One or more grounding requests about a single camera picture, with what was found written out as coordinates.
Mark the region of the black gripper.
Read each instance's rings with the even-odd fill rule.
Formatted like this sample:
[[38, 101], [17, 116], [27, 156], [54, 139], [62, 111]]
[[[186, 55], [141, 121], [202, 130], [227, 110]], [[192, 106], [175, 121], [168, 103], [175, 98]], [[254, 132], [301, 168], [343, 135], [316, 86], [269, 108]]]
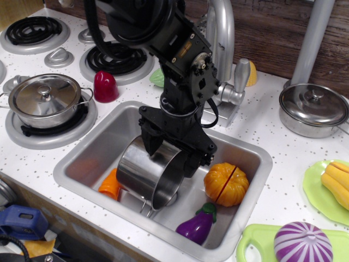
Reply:
[[163, 141], [184, 151], [184, 177], [192, 177], [200, 165], [210, 165], [217, 146], [195, 120], [195, 114], [171, 115], [150, 106], [139, 108], [142, 141], [147, 153], [156, 153]]

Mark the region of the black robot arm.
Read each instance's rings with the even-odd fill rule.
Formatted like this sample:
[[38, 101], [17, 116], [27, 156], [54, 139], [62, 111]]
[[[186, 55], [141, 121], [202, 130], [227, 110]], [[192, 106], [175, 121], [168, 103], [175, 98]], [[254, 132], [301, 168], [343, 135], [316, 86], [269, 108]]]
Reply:
[[212, 104], [220, 82], [210, 43], [184, 15], [183, 1], [84, 1], [88, 28], [99, 50], [112, 56], [98, 26], [97, 11], [107, 19], [112, 36], [121, 44], [146, 49], [159, 60], [164, 89], [159, 108], [139, 108], [146, 151], [155, 154], [167, 141], [185, 153], [182, 173], [192, 177], [209, 165], [217, 147], [205, 133], [201, 117]]

